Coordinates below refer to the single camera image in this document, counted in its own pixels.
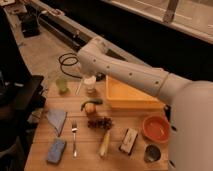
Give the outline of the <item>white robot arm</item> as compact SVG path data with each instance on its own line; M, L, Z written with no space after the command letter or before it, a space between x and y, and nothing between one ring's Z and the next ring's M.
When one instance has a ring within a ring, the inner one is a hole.
M213 82L118 60L107 51L99 36L83 46L77 53L83 73L104 73L171 107L168 170L213 171Z

